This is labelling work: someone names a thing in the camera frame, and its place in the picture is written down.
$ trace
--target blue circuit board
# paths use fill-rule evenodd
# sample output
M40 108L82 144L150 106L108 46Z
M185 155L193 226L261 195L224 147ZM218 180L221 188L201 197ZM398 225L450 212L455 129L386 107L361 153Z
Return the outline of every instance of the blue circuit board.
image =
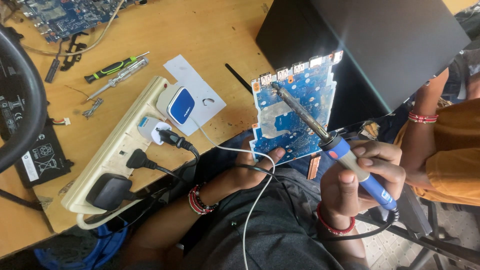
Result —
M276 94L272 82L284 87L325 128L335 95L332 65L342 59L343 51L324 57L313 57L307 63L294 64L276 74L266 73L252 80L253 97L258 110L254 124L252 151L267 154L277 147L287 152L277 165L320 151L320 138ZM253 155L255 160L263 156Z
M117 0L23 0L21 3L22 12L47 42L108 22L118 5ZM128 0L122 7L131 5L133 0Z

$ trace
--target soldering iron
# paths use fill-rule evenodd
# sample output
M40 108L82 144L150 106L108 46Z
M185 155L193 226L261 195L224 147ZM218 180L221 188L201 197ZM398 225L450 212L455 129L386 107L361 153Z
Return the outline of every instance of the soldering iron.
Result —
M396 211L396 201L382 185L357 164L357 157L350 150L350 145L336 132L328 133L300 103L283 87L272 83L279 97L314 131L321 139L319 147L331 159L338 161L345 169L352 170L358 177L360 185L386 210Z

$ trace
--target tiled floor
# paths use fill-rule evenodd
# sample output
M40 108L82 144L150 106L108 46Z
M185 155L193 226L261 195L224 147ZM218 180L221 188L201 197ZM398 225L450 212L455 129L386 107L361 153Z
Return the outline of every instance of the tiled floor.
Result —
M439 203L436 205L439 226L444 227L450 236L460 238L462 246L480 251L480 233L475 217L463 212L444 211ZM357 222L356 227L359 233L366 233L377 228L361 221ZM364 238L363 242L367 252L367 261L372 270L395 270L398 266L409 266L422 249L420 245L390 232ZM442 260L447 266L446 258L442 258ZM437 269L433 258L422 269ZM459 268L448 266L447 269Z

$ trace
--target power strip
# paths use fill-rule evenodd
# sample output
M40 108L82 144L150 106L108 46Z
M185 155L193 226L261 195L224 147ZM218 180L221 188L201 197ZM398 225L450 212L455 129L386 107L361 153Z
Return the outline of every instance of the power strip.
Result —
M160 93L169 85L165 78L159 76L155 76L150 81L65 194L61 201L63 207L68 211L82 214L106 212L92 206L85 198L97 179L104 173L111 172L130 177L133 169L125 166L128 159L134 150L140 148L145 151L151 143L140 135L137 126L145 116L165 120L165 117L156 109L156 103Z

